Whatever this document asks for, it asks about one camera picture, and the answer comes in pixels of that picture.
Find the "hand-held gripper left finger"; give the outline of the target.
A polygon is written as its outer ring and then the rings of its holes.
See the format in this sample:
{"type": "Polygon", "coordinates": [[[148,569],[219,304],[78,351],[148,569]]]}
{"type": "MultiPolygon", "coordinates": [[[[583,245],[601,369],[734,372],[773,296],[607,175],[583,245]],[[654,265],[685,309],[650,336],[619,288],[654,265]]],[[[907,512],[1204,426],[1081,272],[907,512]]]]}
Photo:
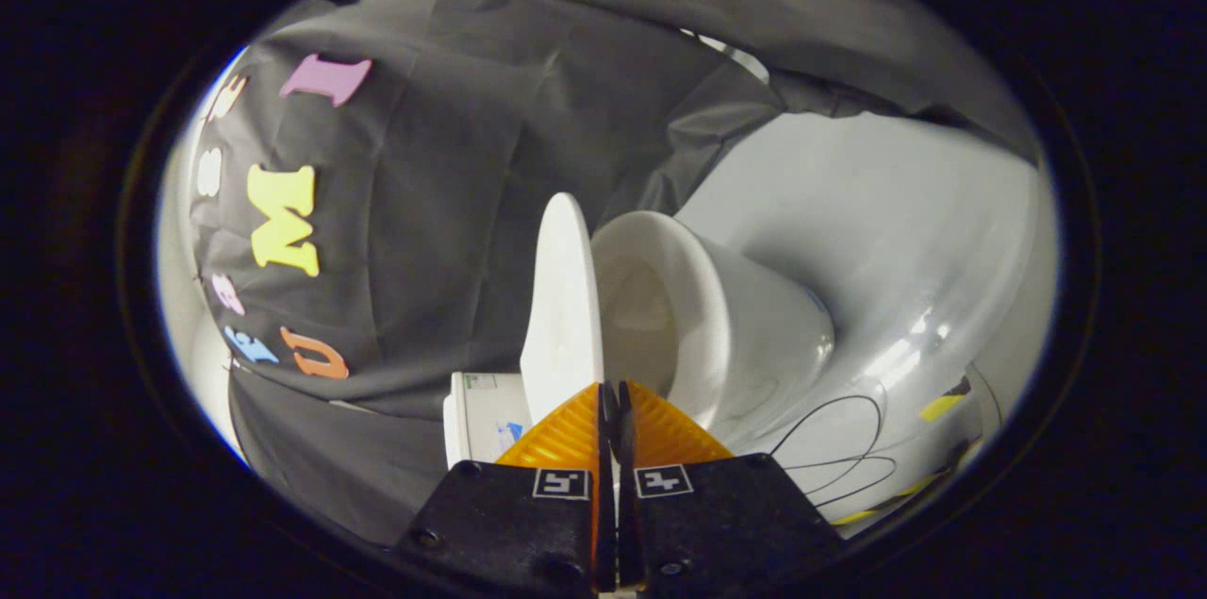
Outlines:
{"type": "Polygon", "coordinates": [[[503,456],[457,461],[400,537],[400,551],[488,595],[612,593],[617,417],[616,392],[591,383],[503,456]]]}

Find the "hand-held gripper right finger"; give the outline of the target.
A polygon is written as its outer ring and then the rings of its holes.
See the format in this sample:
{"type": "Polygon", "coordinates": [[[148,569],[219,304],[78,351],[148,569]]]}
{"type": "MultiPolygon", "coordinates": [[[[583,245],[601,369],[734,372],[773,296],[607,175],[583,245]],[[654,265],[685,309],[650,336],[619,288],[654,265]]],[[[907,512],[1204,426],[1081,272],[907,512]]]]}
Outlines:
{"type": "Polygon", "coordinates": [[[618,582],[639,593],[776,593],[842,539],[774,456],[734,456],[635,380],[618,386],[618,582]]]}

